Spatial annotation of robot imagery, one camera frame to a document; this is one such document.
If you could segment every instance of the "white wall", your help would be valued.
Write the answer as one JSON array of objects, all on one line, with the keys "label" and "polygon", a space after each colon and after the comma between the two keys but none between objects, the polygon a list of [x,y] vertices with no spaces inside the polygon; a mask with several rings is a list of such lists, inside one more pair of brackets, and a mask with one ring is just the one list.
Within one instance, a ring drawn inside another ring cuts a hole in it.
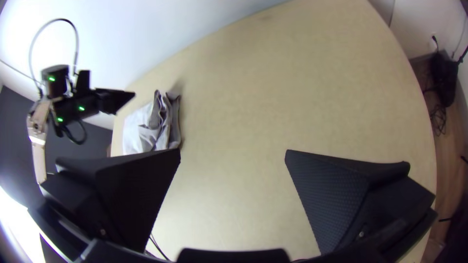
[{"label": "white wall", "polygon": [[[285,0],[8,0],[0,15],[0,57],[29,73],[28,49],[47,21],[67,18],[78,28],[79,69],[92,70],[93,87],[123,89],[164,59],[203,36]],[[56,23],[38,38],[33,52],[40,69],[70,64],[74,35]],[[33,82],[0,63],[6,86],[38,98]],[[112,119],[91,123],[112,128]]]},{"label": "white wall", "polygon": [[459,0],[396,0],[390,28],[408,58],[434,52],[433,33],[440,48],[445,48],[459,4]]}]

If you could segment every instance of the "power cord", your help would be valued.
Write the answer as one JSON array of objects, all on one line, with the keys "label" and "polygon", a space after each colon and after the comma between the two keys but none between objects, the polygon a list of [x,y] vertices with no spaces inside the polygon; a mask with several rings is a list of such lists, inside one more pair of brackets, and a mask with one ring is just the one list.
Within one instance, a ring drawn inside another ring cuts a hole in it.
[{"label": "power cord", "polygon": [[70,24],[72,27],[73,27],[73,30],[75,31],[75,40],[76,40],[76,43],[75,43],[75,59],[73,60],[73,73],[74,75],[77,75],[77,60],[78,60],[78,51],[79,51],[79,38],[78,38],[78,31],[77,31],[77,28],[75,27],[75,25],[68,19],[54,19],[54,20],[51,20],[49,22],[47,22],[45,25],[43,25],[41,28],[39,28],[39,30],[37,31],[37,33],[34,35],[33,37],[33,40],[31,41],[31,44],[29,46],[29,55],[28,55],[28,62],[29,62],[29,71],[31,72],[31,78],[33,79],[34,81],[34,85],[37,87],[38,91],[39,91],[39,97],[42,98],[44,96],[44,93],[42,91],[42,89],[40,88],[40,85],[38,84],[38,81],[36,80],[36,78],[34,77],[34,71],[33,71],[33,63],[32,63],[32,55],[33,55],[33,48],[34,48],[34,44],[36,43],[36,40],[38,39],[39,35],[42,33],[42,31],[48,27],[50,24],[54,23],[54,22],[57,22],[57,21],[64,21],[68,24]]},{"label": "power cord", "polygon": [[88,139],[88,133],[86,132],[86,129],[84,128],[84,125],[83,123],[81,122],[81,120],[77,121],[78,124],[80,125],[81,129],[83,130],[83,138],[81,140],[77,140],[73,135],[72,133],[70,132],[70,130],[68,129],[68,127],[66,126],[63,126],[61,127],[63,133],[68,137],[68,139],[70,139],[70,141],[72,141],[74,144],[78,144],[78,145],[82,145],[84,142],[86,142],[86,139]]},{"label": "power cord", "polygon": [[159,248],[159,246],[157,245],[156,240],[155,240],[155,237],[153,236],[153,233],[150,234],[150,240],[151,240],[151,242],[153,243],[153,245],[155,245],[156,249],[161,253],[161,255],[162,255],[166,260],[171,261],[171,260],[162,252],[161,248]]}]

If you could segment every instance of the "folded fabric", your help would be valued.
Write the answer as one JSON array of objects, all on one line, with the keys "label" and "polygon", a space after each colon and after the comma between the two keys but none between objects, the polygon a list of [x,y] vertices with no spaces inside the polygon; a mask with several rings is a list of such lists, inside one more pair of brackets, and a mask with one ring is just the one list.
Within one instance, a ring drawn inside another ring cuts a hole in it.
[{"label": "folded fabric", "polygon": [[153,102],[125,118],[123,154],[179,147],[179,108],[178,94],[168,92],[162,95],[156,90]]}]

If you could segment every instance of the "black backdrop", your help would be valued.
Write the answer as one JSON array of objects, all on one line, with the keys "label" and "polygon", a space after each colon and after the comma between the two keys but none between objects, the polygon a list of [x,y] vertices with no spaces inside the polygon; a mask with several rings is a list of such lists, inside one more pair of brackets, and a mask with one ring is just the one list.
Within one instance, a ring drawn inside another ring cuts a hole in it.
[{"label": "black backdrop", "polygon": [[[0,187],[26,207],[42,199],[34,176],[31,142],[26,129],[26,115],[32,105],[31,100],[7,87],[0,92]],[[59,156],[77,159],[106,157],[112,131],[83,124],[88,140],[81,146],[66,137],[56,137],[53,128],[49,127],[45,150],[47,172],[56,171],[55,159]],[[78,125],[71,125],[70,130],[80,138],[82,133]],[[48,263],[64,262],[42,238],[41,243]]]}]

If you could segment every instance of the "table surface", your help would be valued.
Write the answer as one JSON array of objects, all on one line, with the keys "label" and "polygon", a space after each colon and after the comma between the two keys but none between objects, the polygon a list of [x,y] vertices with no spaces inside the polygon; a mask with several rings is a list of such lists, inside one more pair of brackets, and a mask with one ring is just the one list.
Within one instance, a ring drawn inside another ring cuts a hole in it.
[{"label": "table surface", "polygon": [[[122,153],[124,118],[156,89],[182,94],[182,159],[153,229],[172,260],[185,247],[318,256],[286,149],[407,161],[435,193],[423,95],[366,0],[293,0],[177,53],[127,88],[136,97],[115,119],[112,156]],[[420,262],[427,238],[401,262]]]}]

